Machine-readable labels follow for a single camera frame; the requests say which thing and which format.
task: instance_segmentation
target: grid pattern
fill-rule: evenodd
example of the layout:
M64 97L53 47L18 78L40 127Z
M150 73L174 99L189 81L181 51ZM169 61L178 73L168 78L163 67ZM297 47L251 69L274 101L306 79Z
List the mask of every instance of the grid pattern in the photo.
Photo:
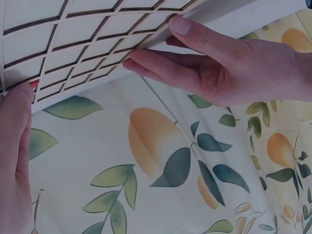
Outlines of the grid pattern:
M27 11L27 5L0 0L0 95L20 83L39 80L37 103L88 82L105 80L131 50L144 47L165 30L173 16L202 2L63 1L30 0L32 7L37 3L48 8L13 18L11 12L18 16L19 10Z

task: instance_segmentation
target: green leaf print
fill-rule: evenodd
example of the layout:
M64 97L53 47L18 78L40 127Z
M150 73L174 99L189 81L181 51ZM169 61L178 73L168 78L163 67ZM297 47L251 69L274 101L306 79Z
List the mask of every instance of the green leaf print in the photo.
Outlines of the green leaf print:
M228 126L228 127L235 127L236 126L236 121L234 116L231 115L224 115L221 117L220 124Z
M298 158L298 159L299 159L300 161L303 161L303 160L305 160L307 157L308 157L308 155L306 154L306 152L302 151L302 152L301 152L301 157Z
M101 234L103 226L104 222L96 223L87 230L85 230L82 234Z
M125 195L131 209L136 210L137 176L133 170L125 183Z
M111 210L111 225L114 234L127 233L127 216L122 204L117 200Z
M299 166L299 170L300 170L302 178L307 178L308 176L310 176L312 174L311 170L307 164L301 165L298 163L298 166Z
M282 169L282 170L280 170L278 172L267 174L267 178L269 177L269 178L275 179L275 180L277 180L279 182L287 182L293 176L295 176L294 170L290 169L290 168L285 168L285 169Z
M246 114L248 114L248 115L256 114L256 113L262 111L263 108L265 108L266 106L267 106L266 103L264 103L262 101L255 102L248 107Z
M253 132L255 134L255 136L257 138L261 137L261 133L262 133L262 128L261 128L261 122L259 117L252 117L249 121L248 121L248 128L247 130L249 131L251 128L253 128Z
M249 187L243 177L232 168L220 164L215 166L213 168L213 171L219 180L226 183L238 185L250 193Z
M119 191L110 191L98 196L88 205L83 207L83 211L91 214L98 214L109 211L116 202Z
M200 134L197 137L198 145L201 149L208 152L226 152L232 145L216 141L209 134Z
M86 97L79 96L70 97L44 109L45 112L51 115L69 120L81 119L100 110L103 110L103 108L99 104Z
M266 225L266 224L260 224L259 228L261 228L262 230L267 231L267 232L274 230L273 227L271 227L270 225Z
M214 223L210 229L205 231L203 234L207 233L231 233L233 231L233 225L227 220L219 220Z
M91 185L100 188L112 188L123 185L133 172L133 164L118 165L99 174Z
M192 134L193 134L194 137L196 135L198 126L199 126L199 122L193 123L192 126L191 126L191 131L192 131Z
M215 197L215 199L220 204L225 206L225 203L224 203L222 194L221 194L221 192L219 190L219 187L218 187L218 185L217 185L213 175L209 171L208 167L202 161L198 161L198 163L199 163L199 168L200 168L201 174L202 174L202 176L204 178L204 181L205 181L207 187L209 188L209 190L211 191L212 195Z
M271 106L274 112L277 112L277 105L276 105L276 101L271 101Z
M191 150L181 148L168 160L163 175L151 187L175 188L181 186L189 176Z
M212 104L210 102L202 99L201 97L199 97L197 95L188 95L188 97L190 98L190 100L192 100L192 102L195 104L195 106L198 109L206 109L206 108L212 106Z
M58 143L59 142L50 134L39 129L31 129L29 142L29 160L36 158Z

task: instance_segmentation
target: skin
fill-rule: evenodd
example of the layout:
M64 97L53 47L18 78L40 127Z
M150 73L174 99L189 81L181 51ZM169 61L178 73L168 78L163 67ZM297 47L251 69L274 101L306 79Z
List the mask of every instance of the skin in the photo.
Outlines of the skin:
M312 100L312 55L257 39L239 40L175 17L168 45L203 55L135 50L124 67L164 84L197 94L217 106L296 99Z
M261 100L311 101L311 54L262 40L238 40L175 17L172 46L203 55L135 50L124 67L142 76L197 94L219 106ZM0 104L0 233L23 234L32 213L29 186L31 103L29 84Z

